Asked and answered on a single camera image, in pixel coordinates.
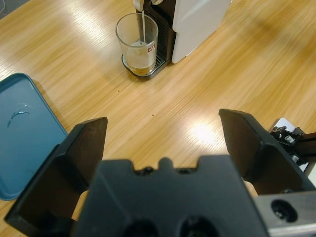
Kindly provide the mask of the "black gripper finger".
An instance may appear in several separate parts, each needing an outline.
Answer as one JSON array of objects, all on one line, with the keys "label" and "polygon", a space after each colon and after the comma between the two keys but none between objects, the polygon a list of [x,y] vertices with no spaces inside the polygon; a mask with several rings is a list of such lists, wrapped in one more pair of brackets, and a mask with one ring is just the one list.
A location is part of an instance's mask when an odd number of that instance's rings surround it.
[{"label": "black gripper finger", "polygon": [[5,222],[28,237],[69,237],[80,195],[102,160],[108,119],[77,124],[31,178]]},{"label": "black gripper finger", "polygon": [[220,109],[227,150],[241,177],[257,194],[315,191],[300,166],[315,164],[316,135],[285,126],[268,132],[249,113]]}]

